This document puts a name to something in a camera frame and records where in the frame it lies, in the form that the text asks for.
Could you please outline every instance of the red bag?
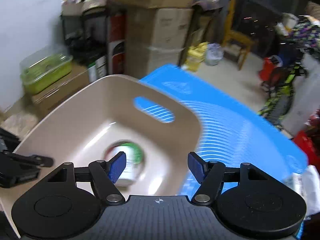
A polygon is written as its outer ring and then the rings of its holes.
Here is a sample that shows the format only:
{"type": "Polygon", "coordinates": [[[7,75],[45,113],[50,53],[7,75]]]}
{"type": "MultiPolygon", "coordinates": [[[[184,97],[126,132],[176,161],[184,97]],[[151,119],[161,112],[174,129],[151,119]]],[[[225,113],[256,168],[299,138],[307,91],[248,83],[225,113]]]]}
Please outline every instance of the red bag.
{"type": "Polygon", "coordinates": [[[271,72],[276,66],[273,65],[269,58],[264,58],[263,69],[259,72],[259,77],[262,81],[268,81],[271,72]]]}
{"type": "Polygon", "coordinates": [[[317,169],[319,169],[320,157],[316,154],[316,149],[313,146],[313,142],[306,135],[306,133],[304,131],[298,132],[292,141],[308,156],[308,164],[314,165],[317,169]]]}

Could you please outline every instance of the metal pivot screw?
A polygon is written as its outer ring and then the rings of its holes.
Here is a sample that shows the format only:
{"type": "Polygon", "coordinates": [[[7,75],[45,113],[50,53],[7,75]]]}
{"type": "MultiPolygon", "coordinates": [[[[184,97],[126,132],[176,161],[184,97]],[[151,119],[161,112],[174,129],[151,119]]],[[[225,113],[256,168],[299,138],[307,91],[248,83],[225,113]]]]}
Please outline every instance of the metal pivot screw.
{"type": "Polygon", "coordinates": [[[206,203],[210,200],[210,197],[205,194],[199,194],[195,196],[195,200],[201,203],[206,203]]]}
{"type": "Polygon", "coordinates": [[[107,196],[109,202],[117,203],[122,200],[122,197],[119,194],[110,194],[107,196]]]}

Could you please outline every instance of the stacked cardboard boxes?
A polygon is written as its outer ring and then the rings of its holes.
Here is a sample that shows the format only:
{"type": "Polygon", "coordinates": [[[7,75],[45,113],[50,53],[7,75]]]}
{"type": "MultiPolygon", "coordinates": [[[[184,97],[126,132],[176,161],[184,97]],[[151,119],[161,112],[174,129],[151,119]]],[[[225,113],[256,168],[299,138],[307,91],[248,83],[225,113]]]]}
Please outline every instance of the stacked cardboard boxes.
{"type": "Polygon", "coordinates": [[[193,0],[118,1],[131,6],[127,11],[124,73],[140,79],[162,65],[177,64],[193,0]]]}

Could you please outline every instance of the black clamp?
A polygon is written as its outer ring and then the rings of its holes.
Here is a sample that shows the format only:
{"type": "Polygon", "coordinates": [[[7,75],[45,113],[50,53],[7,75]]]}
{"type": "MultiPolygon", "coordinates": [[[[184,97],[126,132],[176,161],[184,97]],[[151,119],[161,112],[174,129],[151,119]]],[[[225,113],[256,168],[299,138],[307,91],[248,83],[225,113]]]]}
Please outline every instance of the black clamp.
{"type": "Polygon", "coordinates": [[[0,187],[10,188],[37,179],[40,167],[53,165],[49,157],[12,153],[19,143],[18,137],[0,128],[0,187]]]}
{"type": "Polygon", "coordinates": [[[126,155],[124,152],[119,152],[108,162],[97,160],[91,162],[88,167],[74,168],[75,181],[90,182],[94,195],[105,205],[123,204],[125,198],[114,183],[120,177],[125,166],[126,155]]]}

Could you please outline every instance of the wooden chair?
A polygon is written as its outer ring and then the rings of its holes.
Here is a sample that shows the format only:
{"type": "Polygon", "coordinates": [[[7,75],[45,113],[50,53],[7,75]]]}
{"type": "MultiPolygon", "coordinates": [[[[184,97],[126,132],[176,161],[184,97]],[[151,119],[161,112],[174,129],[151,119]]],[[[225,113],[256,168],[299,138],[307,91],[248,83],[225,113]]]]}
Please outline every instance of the wooden chair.
{"type": "Polygon", "coordinates": [[[231,30],[235,7],[236,7],[236,0],[230,0],[229,12],[225,20],[225,29],[224,29],[225,34],[222,42],[222,47],[225,47],[227,43],[231,40],[235,40],[241,44],[241,49],[238,56],[238,59],[242,56],[241,61],[238,62],[239,70],[241,70],[243,63],[246,60],[252,45],[254,44],[254,41],[247,35],[244,35],[243,33],[231,30]]]}

